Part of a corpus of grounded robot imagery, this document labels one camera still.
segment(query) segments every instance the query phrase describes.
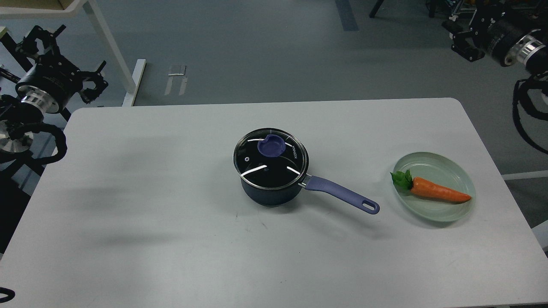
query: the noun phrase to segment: saucepan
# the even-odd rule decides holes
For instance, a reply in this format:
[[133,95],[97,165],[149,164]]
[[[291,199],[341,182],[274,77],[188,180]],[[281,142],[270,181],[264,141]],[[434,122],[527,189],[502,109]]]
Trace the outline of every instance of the saucepan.
[[293,135],[276,128],[260,128],[246,134],[234,149],[234,166],[242,187],[255,202],[278,206],[304,188],[323,191],[369,214],[379,205],[332,181],[307,173],[309,156]]

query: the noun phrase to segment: orange carrot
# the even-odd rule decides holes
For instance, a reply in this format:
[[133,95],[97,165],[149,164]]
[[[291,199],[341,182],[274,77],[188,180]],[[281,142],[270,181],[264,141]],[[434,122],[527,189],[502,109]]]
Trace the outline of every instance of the orange carrot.
[[417,196],[459,203],[466,202],[472,198],[465,193],[432,183],[418,176],[412,178],[409,170],[405,173],[397,171],[390,174],[392,174],[392,181],[395,185],[408,189]]

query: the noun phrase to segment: green leaves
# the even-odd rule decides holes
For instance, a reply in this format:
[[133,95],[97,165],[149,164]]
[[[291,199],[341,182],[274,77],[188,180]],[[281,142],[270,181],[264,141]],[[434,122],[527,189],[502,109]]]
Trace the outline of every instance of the green leaves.
[[392,182],[394,185],[405,188],[405,189],[411,189],[413,187],[413,177],[411,176],[411,171],[407,169],[407,171],[401,172],[397,171],[396,173],[390,173],[392,175]]

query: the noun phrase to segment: pot lid knob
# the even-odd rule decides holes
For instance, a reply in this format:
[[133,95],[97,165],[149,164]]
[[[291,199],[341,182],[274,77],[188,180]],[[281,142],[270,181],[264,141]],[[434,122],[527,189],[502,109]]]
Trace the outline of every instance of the pot lid knob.
[[257,149],[263,156],[278,157],[286,150],[286,143],[282,137],[270,134],[257,143]]

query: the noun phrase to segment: plate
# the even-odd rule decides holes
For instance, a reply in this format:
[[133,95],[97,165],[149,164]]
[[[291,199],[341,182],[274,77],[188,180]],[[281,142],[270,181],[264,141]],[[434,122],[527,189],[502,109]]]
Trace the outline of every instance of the plate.
[[476,190],[468,174],[455,162],[441,155],[417,152],[400,158],[394,171],[411,171],[411,176],[467,193],[472,197],[464,203],[450,203],[413,195],[408,190],[394,186],[402,203],[413,213],[433,221],[450,222],[466,216],[473,207]]

